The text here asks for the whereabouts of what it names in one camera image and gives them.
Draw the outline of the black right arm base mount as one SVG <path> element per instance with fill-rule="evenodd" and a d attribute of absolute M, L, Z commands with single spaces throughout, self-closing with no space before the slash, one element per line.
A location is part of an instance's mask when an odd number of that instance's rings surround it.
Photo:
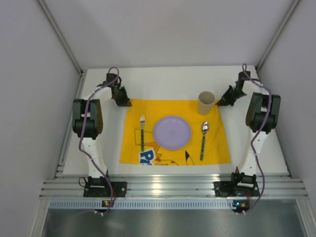
<path fill-rule="evenodd" d="M 258 197 L 260 195 L 257 176 L 246 175 L 240 172 L 238 168 L 231 173 L 230 181 L 216 181 L 214 182 L 215 196 L 220 198 L 227 197 Z"/>

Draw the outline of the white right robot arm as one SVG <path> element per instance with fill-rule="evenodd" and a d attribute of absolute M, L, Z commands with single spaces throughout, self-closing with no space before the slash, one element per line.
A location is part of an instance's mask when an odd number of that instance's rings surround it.
<path fill-rule="evenodd" d="M 258 79 L 251 78 L 250 71 L 242 69 L 236 85 L 229 86 L 216 106 L 233 106 L 237 99 L 244 96 L 250 98 L 245 117 L 249 129 L 248 143 L 243 158 L 232 173 L 232 183 L 237 187 L 253 189 L 259 168 L 258 155 L 266 138 L 277 125 L 281 97 L 272 94 Z"/>

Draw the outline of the fork with green handle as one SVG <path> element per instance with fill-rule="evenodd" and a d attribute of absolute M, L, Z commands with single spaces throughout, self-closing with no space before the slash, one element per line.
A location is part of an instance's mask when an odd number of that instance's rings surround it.
<path fill-rule="evenodd" d="M 144 152 L 144 126 L 145 126 L 145 115 L 140 115 L 140 125 L 141 125 L 141 152 Z"/>

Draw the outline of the spoon with green handle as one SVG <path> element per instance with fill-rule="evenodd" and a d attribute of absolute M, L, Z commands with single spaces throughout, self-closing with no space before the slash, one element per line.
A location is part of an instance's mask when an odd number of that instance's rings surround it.
<path fill-rule="evenodd" d="M 201 126 L 201 131 L 202 131 L 202 142 L 201 142 L 201 150 L 200 150 L 200 161 L 203 161 L 205 139 L 206 139 L 206 134 L 209 131 L 209 123 L 207 121 L 203 122 Z"/>

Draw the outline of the purple plastic plate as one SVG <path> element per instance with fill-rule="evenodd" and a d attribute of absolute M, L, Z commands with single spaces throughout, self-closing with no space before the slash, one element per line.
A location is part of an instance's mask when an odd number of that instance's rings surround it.
<path fill-rule="evenodd" d="M 186 120 L 178 116 L 161 118 L 153 129 L 155 142 L 166 150 L 179 150 L 185 147 L 192 136 L 192 130 Z"/>

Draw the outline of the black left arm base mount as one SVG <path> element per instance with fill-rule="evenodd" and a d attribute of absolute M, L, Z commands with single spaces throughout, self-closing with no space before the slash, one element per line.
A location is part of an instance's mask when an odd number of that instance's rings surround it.
<path fill-rule="evenodd" d="M 86 198 L 123 198 L 127 192 L 127 182 L 110 182 L 109 185 L 104 177 L 80 177 L 78 183 Z"/>

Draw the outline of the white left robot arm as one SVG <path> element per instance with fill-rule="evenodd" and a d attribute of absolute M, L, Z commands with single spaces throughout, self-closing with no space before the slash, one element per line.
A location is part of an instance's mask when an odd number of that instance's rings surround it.
<path fill-rule="evenodd" d="M 105 81 L 97 85 L 90 95 L 75 99 L 72 106 L 72 130 L 79 138 L 79 151 L 87 157 L 88 178 L 97 186 L 103 185 L 107 179 L 108 169 L 97 137 L 103 131 L 102 105 L 110 100 L 115 101 L 118 107 L 132 106 L 118 72 L 107 72 Z"/>

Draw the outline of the beige paper cup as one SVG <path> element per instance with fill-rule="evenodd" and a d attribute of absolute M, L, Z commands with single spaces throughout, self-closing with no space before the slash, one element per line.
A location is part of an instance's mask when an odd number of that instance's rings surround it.
<path fill-rule="evenodd" d="M 198 113 L 206 115 L 215 103 L 215 96 L 209 91 L 204 91 L 198 96 Z"/>

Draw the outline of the yellow cartoon placemat cloth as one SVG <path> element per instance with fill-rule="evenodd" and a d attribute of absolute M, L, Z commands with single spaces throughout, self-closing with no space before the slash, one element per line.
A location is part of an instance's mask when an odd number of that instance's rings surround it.
<path fill-rule="evenodd" d="M 219 108 L 198 113 L 195 100 L 133 99 L 120 162 L 136 165 L 214 165 L 231 162 Z"/>

